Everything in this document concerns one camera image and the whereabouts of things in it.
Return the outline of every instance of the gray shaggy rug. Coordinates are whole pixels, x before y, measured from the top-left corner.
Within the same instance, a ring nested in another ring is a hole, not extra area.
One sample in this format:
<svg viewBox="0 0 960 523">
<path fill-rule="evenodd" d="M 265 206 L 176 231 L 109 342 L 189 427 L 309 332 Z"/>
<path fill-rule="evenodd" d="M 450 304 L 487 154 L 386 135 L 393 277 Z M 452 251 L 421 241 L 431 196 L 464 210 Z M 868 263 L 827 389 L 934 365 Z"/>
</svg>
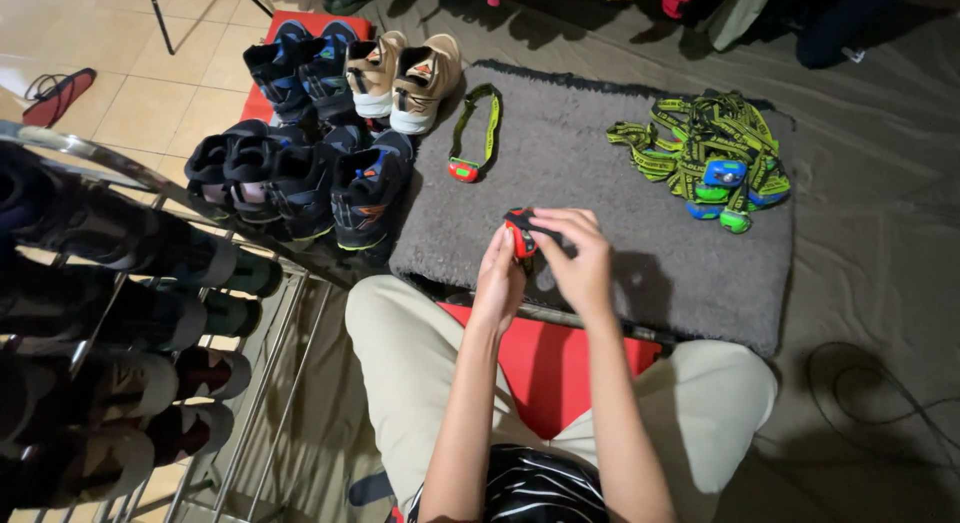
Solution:
<svg viewBox="0 0 960 523">
<path fill-rule="evenodd" d="M 666 185 L 631 167 L 629 148 L 607 142 L 606 128 L 616 121 L 649 122 L 653 89 L 490 61 L 464 75 L 461 90 L 491 83 L 503 94 L 495 163 L 477 184 L 447 173 L 462 107 L 451 104 L 460 97 L 451 97 L 442 122 L 419 147 L 412 206 L 390 257 L 392 272 L 474 288 L 486 244 L 506 210 L 586 208 L 615 248 L 613 295 L 623 319 L 741 343 L 764 357 L 774 353 L 790 267 L 792 202 L 755 212 L 752 228 L 740 235 L 690 217 Z M 483 161 L 489 103 L 480 101 L 463 133 L 463 159 Z M 793 122 L 772 111 L 764 117 L 789 168 Z M 538 265 L 527 297 L 568 308 L 546 263 Z"/>
</svg>

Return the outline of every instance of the hand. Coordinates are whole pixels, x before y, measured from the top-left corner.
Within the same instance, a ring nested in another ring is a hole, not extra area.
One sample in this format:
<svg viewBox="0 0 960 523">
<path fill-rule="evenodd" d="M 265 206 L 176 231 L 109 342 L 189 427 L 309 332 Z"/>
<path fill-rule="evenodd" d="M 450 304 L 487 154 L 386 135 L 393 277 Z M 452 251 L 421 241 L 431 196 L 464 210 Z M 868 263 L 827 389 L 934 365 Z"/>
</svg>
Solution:
<svg viewBox="0 0 960 523">
<path fill-rule="evenodd" d="M 567 253 L 550 236 L 531 232 L 553 270 L 560 294 L 581 318 L 613 311 L 610 301 L 611 248 L 600 234 L 597 217 L 589 210 L 534 209 L 530 222 L 538 227 L 556 231 L 573 242 L 577 257 Z"/>
<path fill-rule="evenodd" d="M 517 315 L 527 278 L 514 261 L 514 234 L 501 226 L 493 236 L 480 261 L 474 309 L 468 324 L 496 330 L 499 338 Z"/>
</svg>

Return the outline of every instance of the black and white striped shirt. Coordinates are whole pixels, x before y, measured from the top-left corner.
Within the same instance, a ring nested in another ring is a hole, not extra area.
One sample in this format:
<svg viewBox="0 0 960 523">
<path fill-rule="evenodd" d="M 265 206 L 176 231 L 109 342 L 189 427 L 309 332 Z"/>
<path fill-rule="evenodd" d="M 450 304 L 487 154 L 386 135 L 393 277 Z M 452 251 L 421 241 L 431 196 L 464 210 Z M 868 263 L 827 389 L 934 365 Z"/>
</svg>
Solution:
<svg viewBox="0 0 960 523">
<path fill-rule="evenodd" d="M 596 469 L 516 444 L 495 444 L 486 471 L 483 521 L 600 523 L 609 520 Z M 420 494 L 407 518 L 417 523 Z"/>
</svg>

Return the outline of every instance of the beige pants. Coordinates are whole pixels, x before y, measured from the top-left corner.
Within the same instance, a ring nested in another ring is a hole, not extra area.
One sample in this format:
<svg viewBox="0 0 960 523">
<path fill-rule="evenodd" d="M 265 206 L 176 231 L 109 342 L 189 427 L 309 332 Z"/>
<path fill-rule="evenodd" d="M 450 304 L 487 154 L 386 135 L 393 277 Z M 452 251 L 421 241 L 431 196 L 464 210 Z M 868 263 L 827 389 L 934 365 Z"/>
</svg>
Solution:
<svg viewBox="0 0 960 523">
<path fill-rule="evenodd" d="M 376 446 L 406 514 L 424 482 L 464 330 L 393 276 L 358 283 L 346 305 L 346 329 L 363 368 Z M 522 444 L 596 465 L 592 411 L 556 438 L 541 440 L 517 415 L 499 367 L 496 374 L 491 443 Z M 654 363 L 634 385 L 680 517 L 709 521 L 754 431 L 770 414 L 777 393 L 773 373 L 743 346 L 690 341 Z"/>
</svg>

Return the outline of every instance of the person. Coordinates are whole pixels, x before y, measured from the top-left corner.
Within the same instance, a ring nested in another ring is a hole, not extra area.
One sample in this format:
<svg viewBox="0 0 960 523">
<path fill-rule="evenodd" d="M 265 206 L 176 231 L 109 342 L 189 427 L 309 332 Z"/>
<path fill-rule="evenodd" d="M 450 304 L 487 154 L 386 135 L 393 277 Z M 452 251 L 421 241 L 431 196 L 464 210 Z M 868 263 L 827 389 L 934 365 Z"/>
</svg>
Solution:
<svg viewBox="0 0 960 523">
<path fill-rule="evenodd" d="M 576 247 L 571 259 L 531 233 L 590 348 L 593 407 L 555 438 L 523 424 L 497 362 L 525 283 L 506 229 L 483 256 L 465 327 L 393 276 L 348 296 L 346 329 L 401 513 L 408 523 L 709 521 L 770 414 L 773 373 L 746 347 L 698 340 L 631 378 L 596 216 L 534 212 L 533 224 Z"/>
</svg>

